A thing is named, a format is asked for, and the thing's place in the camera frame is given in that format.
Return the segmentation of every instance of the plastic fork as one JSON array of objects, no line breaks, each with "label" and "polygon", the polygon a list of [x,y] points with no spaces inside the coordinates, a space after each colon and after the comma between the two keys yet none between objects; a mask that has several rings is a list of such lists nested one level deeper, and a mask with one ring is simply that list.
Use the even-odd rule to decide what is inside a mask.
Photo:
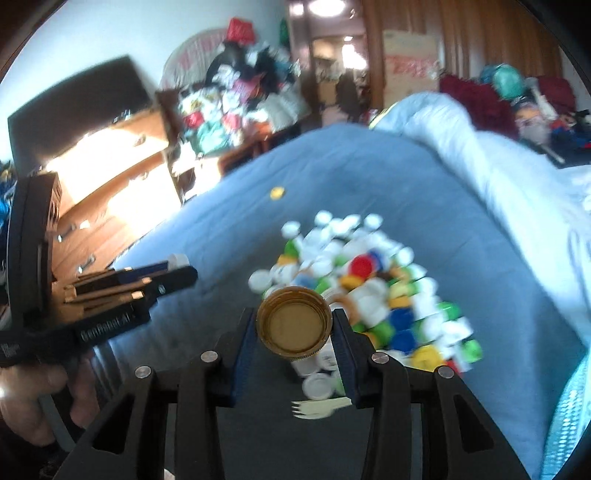
[{"label": "plastic fork", "polygon": [[329,398],[327,400],[305,400],[292,402],[294,417],[306,420],[318,420],[330,417],[335,410],[351,405],[350,398]]}]

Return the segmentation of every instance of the small yellow object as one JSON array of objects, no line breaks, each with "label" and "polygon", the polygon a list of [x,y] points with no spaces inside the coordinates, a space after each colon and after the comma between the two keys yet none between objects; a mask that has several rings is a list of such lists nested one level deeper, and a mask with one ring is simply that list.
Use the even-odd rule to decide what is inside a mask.
[{"label": "small yellow object", "polygon": [[408,297],[410,289],[408,284],[399,281],[390,287],[390,299],[397,299],[398,297]]},{"label": "small yellow object", "polygon": [[358,277],[357,275],[343,275],[339,281],[340,286],[349,291],[354,290],[364,284],[363,278]]},{"label": "small yellow object", "polygon": [[445,365],[439,351],[433,345],[418,348],[410,359],[411,366],[419,370],[434,372],[437,367]]},{"label": "small yellow object", "polygon": [[367,338],[369,338],[369,341],[371,342],[371,344],[374,346],[375,349],[381,348],[378,338],[373,333],[363,332],[361,335],[365,335]]},{"label": "small yellow object", "polygon": [[297,258],[288,257],[287,255],[279,255],[279,258],[277,259],[277,265],[279,265],[280,267],[292,263],[297,263]]},{"label": "small yellow object", "polygon": [[392,275],[398,281],[410,282],[410,280],[411,280],[408,272],[406,270],[403,270],[400,267],[392,267],[390,269],[390,275]]},{"label": "small yellow object", "polygon": [[401,297],[390,299],[388,301],[388,305],[391,309],[407,309],[412,306],[412,303],[410,298],[408,298],[406,295],[403,295]]},{"label": "small yellow object", "polygon": [[285,195],[285,188],[274,187],[271,189],[271,200],[279,200]]}]

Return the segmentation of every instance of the metal screw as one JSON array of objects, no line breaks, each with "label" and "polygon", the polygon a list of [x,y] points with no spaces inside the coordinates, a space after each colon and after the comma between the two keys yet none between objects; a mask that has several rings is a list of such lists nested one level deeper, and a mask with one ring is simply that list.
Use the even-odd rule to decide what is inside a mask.
[{"label": "metal screw", "polygon": [[135,369],[135,376],[137,378],[148,378],[152,374],[152,369],[147,365],[142,365]]},{"label": "metal screw", "polygon": [[441,375],[443,378],[451,378],[453,377],[453,369],[450,367],[441,367],[437,370],[437,373]]},{"label": "metal screw", "polygon": [[387,353],[384,353],[384,352],[375,352],[371,356],[371,360],[373,360],[377,364],[385,364],[385,363],[388,363],[388,361],[390,360],[390,357],[388,356]]},{"label": "metal screw", "polygon": [[207,364],[210,364],[211,362],[216,361],[217,358],[218,358],[218,354],[217,354],[217,352],[214,352],[213,350],[208,350],[207,352],[203,352],[201,354],[201,360],[203,360]]}]

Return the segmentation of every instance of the hand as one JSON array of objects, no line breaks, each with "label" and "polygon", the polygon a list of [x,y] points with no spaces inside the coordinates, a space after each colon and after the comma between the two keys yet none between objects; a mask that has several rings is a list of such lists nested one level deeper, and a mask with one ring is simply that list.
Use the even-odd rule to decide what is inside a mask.
[{"label": "hand", "polygon": [[[78,372],[69,388],[74,398],[70,416],[86,428],[99,412],[95,376],[87,355],[80,360]],[[36,446],[55,441],[37,399],[61,391],[68,384],[66,370],[59,365],[17,365],[0,369],[0,413],[6,425]]]}]

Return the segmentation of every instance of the dresser drawer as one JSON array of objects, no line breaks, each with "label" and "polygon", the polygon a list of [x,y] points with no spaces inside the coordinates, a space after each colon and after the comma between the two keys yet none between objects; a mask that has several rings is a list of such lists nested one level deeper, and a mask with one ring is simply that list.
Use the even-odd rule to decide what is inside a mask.
[{"label": "dresser drawer", "polygon": [[60,218],[59,235],[53,242],[54,276],[61,280],[106,268],[179,208],[162,156],[145,160]]},{"label": "dresser drawer", "polygon": [[117,175],[167,146],[160,110],[138,113],[83,138],[46,167],[60,176],[62,215]]}]

